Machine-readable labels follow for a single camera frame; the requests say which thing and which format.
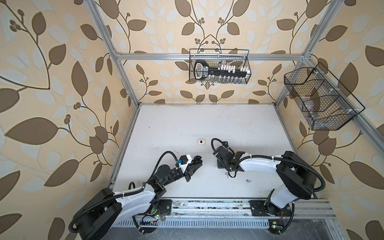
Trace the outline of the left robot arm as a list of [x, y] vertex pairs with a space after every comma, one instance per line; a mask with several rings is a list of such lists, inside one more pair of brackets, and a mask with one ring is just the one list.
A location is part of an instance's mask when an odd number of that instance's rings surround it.
[[180, 179], [189, 182], [202, 165], [201, 156], [178, 158], [171, 151], [164, 152], [141, 186], [129, 185], [127, 191], [117, 193], [102, 189], [73, 216], [68, 230], [82, 240], [100, 240], [119, 221], [141, 214], [151, 216], [157, 212], [166, 186]]

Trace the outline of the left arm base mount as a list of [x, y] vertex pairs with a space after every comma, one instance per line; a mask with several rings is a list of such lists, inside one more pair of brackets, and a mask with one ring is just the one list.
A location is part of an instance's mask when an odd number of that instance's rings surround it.
[[150, 207], [150, 209], [140, 215], [133, 216], [135, 227], [141, 234], [152, 233], [166, 219], [172, 211], [173, 201], [170, 199], [159, 200], [159, 202]]

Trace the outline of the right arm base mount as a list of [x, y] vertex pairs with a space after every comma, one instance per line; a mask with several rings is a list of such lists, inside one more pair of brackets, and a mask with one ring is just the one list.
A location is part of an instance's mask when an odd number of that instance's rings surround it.
[[291, 225], [295, 215], [295, 204], [287, 204], [280, 209], [270, 202], [261, 200], [250, 201], [251, 213], [253, 217], [272, 217], [268, 219], [268, 231], [272, 235], [284, 234]]

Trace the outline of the cream earbud charging case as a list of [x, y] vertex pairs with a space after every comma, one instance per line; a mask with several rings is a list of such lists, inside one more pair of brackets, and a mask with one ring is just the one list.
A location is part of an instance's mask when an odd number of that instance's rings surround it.
[[198, 145], [205, 145], [206, 144], [206, 140], [205, 139], [198, 139], [197, 143], [198, 143]]

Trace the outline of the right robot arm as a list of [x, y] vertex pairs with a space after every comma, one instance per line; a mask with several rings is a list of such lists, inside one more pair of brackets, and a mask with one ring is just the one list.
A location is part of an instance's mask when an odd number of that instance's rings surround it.
[[280, 177], [283, 184], [273, 189], [264, 203], [264, 211], [270, 216], [276, 216], [297, 200], [310, 200], [313, 193], [326, 187], [322, 175], [294, 152], [286, 151], [280, 156], [247, 155], [234, 152], [228, 142], [217, 138], [211, 140], [211, 147], [218, 168], [225, 169], [230, 178], [235, 178], [238, 172], [250, 171]]

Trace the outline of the black round charging case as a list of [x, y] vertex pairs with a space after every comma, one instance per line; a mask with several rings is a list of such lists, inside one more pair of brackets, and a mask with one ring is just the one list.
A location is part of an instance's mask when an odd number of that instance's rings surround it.
[[202, 164], [203, 160], [201, 156], [195, 156], [193, 159], [194, 164]]

